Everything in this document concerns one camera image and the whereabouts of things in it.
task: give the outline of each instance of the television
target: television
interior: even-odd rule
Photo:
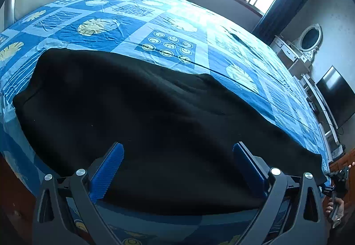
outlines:
[[[341,127],[355,113],[355,93],[332,66],[317,83],[336,127]]]

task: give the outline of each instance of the tv stand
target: tv stand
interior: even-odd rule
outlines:
[[[319,121],[319,128],[322,133],[324,144],[327,148],[330,162],[333,158],[338,156],[339,152],[343,152],[336,131],[338,129],[338,125],[312,78],[308,74],[304,74],[298,84],[305,93],[307,101],[312,102],[319,111],[317,119]]]

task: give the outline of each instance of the black fabric sheet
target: black fabric sheet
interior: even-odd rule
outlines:
[[[326,181],[321,155],[208,74],[115,53],[49,49],[14,106],[35,152],[61,176],[122,143],[125,157],[104,200],[126,209],[204,215],[261,206],[233,161],[238,141],[270,167]]]

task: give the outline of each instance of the dark blue curtain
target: dark blue curtain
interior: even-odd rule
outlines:
[[[266,14],[258,22],[252,34],[265,44],[270,45],[307,0],[275,0]]]

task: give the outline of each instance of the drawer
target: drawer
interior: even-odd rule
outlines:
[[[275,42],[272,42],[270,48],[275,52],[278,53],[281,50],[281,47]]]
[[[282,46],[283,46],[283,42],[282,42],[280,39],[278,39],[278,38],[275,38],[275,39],[274,39],[274,42],[275,42],[279,47],[282,47]]]
[[[305,62],[307,62],[308,59],[305,56],[302,55],[301,56],[301,60],[303,61],[303,63],[305,63]]]
[[[287,48],[285,45],[283,45],[281,47],[281,50],[285,53],[285,55],[291,60],[291,61],[295,61],[297,59],[297,57],[295,56],[295,54],[289,49]]]

